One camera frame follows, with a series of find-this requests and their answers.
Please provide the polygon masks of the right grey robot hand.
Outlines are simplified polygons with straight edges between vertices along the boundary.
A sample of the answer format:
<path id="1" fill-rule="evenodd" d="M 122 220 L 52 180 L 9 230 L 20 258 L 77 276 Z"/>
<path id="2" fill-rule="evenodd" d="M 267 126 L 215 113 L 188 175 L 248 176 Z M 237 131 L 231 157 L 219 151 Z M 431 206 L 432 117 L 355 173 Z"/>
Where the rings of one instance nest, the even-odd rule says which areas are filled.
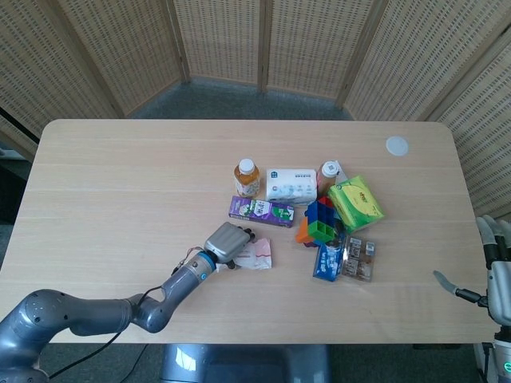
<path id="1" fill-rule="evenodd" d="M 483 215 L 476 218 L 476 224 L 487 270 L 485 295 L 454 285 L 438 270 L 433 275 L 452 295 L 486 308 L 498 325 L 510 326 L 510 223 Z"/>

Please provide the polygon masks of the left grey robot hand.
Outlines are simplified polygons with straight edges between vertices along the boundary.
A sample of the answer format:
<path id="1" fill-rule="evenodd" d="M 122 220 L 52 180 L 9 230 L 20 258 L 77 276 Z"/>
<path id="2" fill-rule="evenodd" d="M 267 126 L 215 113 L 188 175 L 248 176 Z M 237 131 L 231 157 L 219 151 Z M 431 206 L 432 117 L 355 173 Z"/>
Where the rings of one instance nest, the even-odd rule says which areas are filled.
<path id="1" fill-rule="evenodd" d="M 250 228 L 224 222 L 204 243 L 204 250 L 210 258 L 224 264 L 230 270 L 236 268 L 234 258 L 256 237 Z"/>

